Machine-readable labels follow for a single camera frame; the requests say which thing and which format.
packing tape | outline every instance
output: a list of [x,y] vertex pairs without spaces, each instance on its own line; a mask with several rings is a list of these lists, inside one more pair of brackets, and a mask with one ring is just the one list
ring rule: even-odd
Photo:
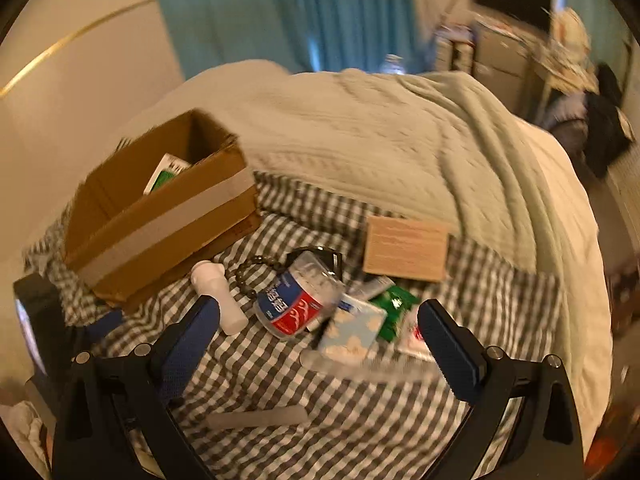
[[252,170],[244,168],[238,171],[234,176],[192,196],[125,236],[87,263],[78,271],[78,276],[89,286],[97,285],[105,276],[142,254],[159,240],[239,197],[254,184]]

gold trim line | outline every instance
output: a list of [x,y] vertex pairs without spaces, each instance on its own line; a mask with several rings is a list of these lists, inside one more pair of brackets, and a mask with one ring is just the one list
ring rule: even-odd
[[94,28],[98,27],[99,25],[102,25],[105,22],[108,22],[111,18],[116,18],[117,16],[124,14],[125,12],[129,12],[130,10],[137,9],[138,7],[142,7],[154,1],[155,0],[142,0],[135,4],[131,4],[127,7],[114,10],[113,12],[110,12],[109,14],[99,18],[98,20],[95,20],[94,22],[91,22],[88,25],[85,25],[84,27],[76,30],[75,32],[72,32],[71,34],[67,34],[64,38],[57,40],[56,43],[51,45],[47,50],[45,50],[44,52],[41,52],[36,57],[34,57],[30,62],[28,62],[27,65],[25,65],[23,69],[20,70],[20,72],[18,72],[15,76],[13,76],[10,79],[10,81],[6,85],[4,85],[4,87],[0,90],[0,98],[7,95],[9,93],[9,90],[11,90],[11,88],[13,88],[18,83],[18,81],[20,81],[29,72],[31,72],[31,70],[36,68],[40,63],[42,63],[48,57],[53,56],[57,51],[59,51],[64,46],[71,43],[76,38],[83,36],[84,34],[88,33],[90,30],[94,30]]

plastic container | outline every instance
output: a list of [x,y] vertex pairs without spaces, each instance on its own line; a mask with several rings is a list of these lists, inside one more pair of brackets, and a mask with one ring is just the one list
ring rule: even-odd
[[229,292],[225,266],[209,260],[198,262],[191,269],[191,283],[201,296],[211,296],[220,306],[220,328],[226,335],[236,335],[247,326],[247,316]]
[[258,293],[254,309],[269,332],[286,339],[304,330],[318,316],[327,316],[343,292],[344,284],[313,253],[305,251]]

checkered blanket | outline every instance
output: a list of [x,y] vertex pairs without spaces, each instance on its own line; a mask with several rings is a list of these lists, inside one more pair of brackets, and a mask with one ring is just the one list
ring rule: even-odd
[[[348,286],[364,280],[366,217],[393,213],[292,178],[259,172],[255,177],[262,224],[220,253],[216,262],[233,272],[253,254],[283,260],[293,248],[319,244],[344,255]],[[108,308],[63,264],[67,219],[63,214],[26,251],[26,266],[60,289],[67,324],[87,324]],[[267,267],[252,267],[248,285],[260,290],[273,276]],[[559,280],[522,272],[470,239],[450,238],[443,282],[398,280],[398,285],[419,298],[437,298],[484,345],[501,346],[513,358],[540,360],[556,336]],[[237,287],[232,294],[250,315],[248,298]],[[94,352],[124,355],[141,342],[155,341],[195,300],[187,278],[175,282],[127,317]],[[313,343],[314,336],[306,332],[280,341],[255,316],[238,335],[219,332],[214,337],[184,393],[185,402],[173,412],[207,466],[221,479],[420,478],[453,436],[466,404],[453,397],[435,371],[421,380],[374,383],[309,370],[299,357]],[[386,344],[373,351],[392,362],[399,359]],[[207,415],[215,412],[296,404],[306,408],[308,424],[223,431],[206,425]],[[514,415],[512,404],[478,474],[495,465]]]

white wall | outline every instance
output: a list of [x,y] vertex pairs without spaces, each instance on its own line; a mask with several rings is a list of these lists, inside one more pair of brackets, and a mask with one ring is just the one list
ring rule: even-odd
[[[145,0],[30,0],[0,45],[0,88],[68,34]],[[56,51],[0,97],[0,386],[31,365],[15,315],[20,250],[39,238],[114,132],[184,81],[151,0]]]
[[99,18],[143,0],[29,0],[0,44],[0,88],[45,49]]
[[633,249],[640,252],[640,46],[634,40],[629,83],[622,111],[634,130],[636,143],[609,167],[607,177],[625,220]]

